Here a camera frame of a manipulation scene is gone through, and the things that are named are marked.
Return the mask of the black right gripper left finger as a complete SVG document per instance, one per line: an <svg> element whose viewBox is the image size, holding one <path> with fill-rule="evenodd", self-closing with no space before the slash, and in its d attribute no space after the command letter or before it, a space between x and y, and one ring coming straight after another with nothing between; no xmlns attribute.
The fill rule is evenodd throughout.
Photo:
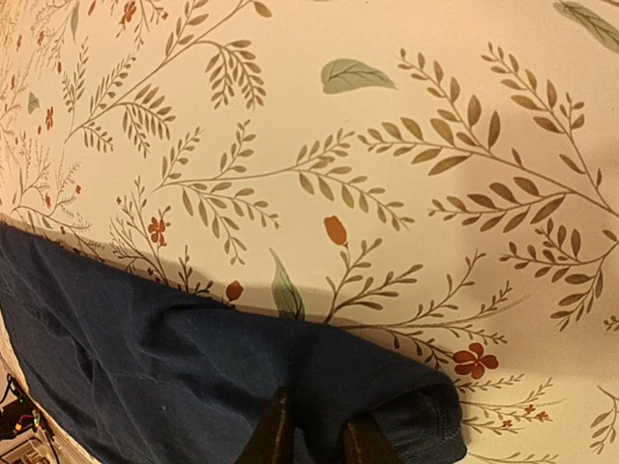
<svg viewBox="0 0 619 464"><path fill-rule="evenodd" d="M278 389L244 448L244 464L291 464L294 423L288 389Z"/></svg>

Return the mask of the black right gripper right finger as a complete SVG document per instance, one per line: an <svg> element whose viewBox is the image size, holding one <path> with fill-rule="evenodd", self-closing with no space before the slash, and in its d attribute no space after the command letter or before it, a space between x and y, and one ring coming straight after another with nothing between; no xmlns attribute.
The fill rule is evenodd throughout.
<svg viewBox="0 0 619 464"><path fill-rule="evenodd" d="M343 431L346 464L398 464L399 459L374 418L354 418Z"/></svg>

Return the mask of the navy blue t-shirt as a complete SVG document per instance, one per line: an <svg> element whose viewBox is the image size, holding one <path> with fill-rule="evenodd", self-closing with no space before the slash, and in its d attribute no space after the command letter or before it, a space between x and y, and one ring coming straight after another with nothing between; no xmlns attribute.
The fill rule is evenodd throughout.
<svg viewBox="0 0 619 464"><path fill-rule="evenodd" d="M444 373L312 322L240 312L1 229L1 311L31 395L102 463L241 463L288 389L292 463L345 463L374 418L399 463L466 454Z"/></svg>

